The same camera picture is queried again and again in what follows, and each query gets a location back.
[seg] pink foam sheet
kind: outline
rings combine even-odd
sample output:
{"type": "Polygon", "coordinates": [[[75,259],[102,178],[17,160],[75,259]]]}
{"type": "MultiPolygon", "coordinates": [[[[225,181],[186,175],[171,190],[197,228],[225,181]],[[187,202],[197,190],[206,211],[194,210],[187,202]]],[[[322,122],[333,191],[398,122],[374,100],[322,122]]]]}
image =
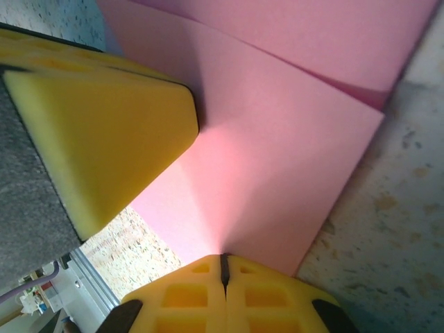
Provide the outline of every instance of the pink foam sheet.
{"type": "Polygon", "coordinates": [[[98,3],[125,55],[186,83],[200,119],[132,206],[185,264],[229,252],[294,273],[382,114],[198,22],[98,3]]]}
{"type": "Polygon", "coordinates": [[[194,19],[381,108],[438,0],[133,0],[194,19]]]}

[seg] sanding sponge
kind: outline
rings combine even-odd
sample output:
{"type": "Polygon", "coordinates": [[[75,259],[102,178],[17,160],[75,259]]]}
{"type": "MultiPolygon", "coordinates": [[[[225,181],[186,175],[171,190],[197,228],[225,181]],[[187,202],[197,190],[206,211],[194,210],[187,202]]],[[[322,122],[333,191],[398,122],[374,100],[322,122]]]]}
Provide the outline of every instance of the sanding sponge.
{"type": "MultiPolygon", "coordinates": [[[[0,128],[2,144],[8,144],[0,150],[0,194],[9,207],[5,193],[19,186],[14,205],[23,214],[33,210],[35,225],[49,214],[53,228],[56,217],[71,221],[78,238],[86,240],[198,134],[191,92],[123,58],[0,28],[0,65],[3,98],[9,100],[0,128]],[[26,161],[39,161],[39,169],[24,162],[26,168],[14,170],[8,162],[25,158],[24,148],[14,144],[24,139],[26,161]],[[9,176],[14,172],[16,179],[9,176]],[[50,188],[53,198],[46,197],[50,188]],[[57,210],[38,214],[26,202],[30,193],[42,207],[58,202],[57,210]]],[[[19,225],[17,214],[1,208],[2,219],[19,225]]]]}
{"type": "Polygon", "coordinates": [[[132,291],[97,333],[357,333],[329,294],[256,262],[209,255],[132,291]]]}

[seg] yellow foam block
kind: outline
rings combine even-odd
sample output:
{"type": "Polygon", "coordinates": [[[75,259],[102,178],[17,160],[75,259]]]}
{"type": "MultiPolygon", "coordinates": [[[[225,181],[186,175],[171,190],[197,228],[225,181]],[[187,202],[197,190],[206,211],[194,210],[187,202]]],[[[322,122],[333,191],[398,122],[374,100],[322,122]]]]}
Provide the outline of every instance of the yellow foam block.
{"type": "Polygon", "coordinates": [[[329,333],[313,301],[325,301],[323,315],[341,329],[344,315],[327,293],[240,257],[229,256],[226,267],[226,294],[219,255],[130,293],[123,302],[143,303],[130,333],[329,333]]]}
{"type": "Polygon", "coordinates": [[[328,333],[312,301],[327,293],[261,264],[229,256],[227,332],[328,333]]]}
{"type": "Polygon", "coordinates": [[[80,238],[195,140],[191,92],[122,58],[0,29],[3,79],[80,238]]]}
{"type": "Polygon", "coordinates": [[[223,333],[220,256],[210,255],[128,294],[143,302],[130,333],[223,333]]]}

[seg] speckled floor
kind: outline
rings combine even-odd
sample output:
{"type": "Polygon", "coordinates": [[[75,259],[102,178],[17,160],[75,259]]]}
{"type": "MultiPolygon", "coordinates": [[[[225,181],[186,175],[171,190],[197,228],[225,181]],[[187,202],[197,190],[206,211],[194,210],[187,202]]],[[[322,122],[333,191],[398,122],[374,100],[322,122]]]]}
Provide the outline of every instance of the speckled floor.
{"type": "Polygon", "coordinates": [[[119,299],[180,267],[179,258],[130,207],[81,249],[119,299]]]}
{"type": "Polygon", "coordinates": [[[0,0],[0,21],[105,49],[103,17],[95,0],[0,0]]]}

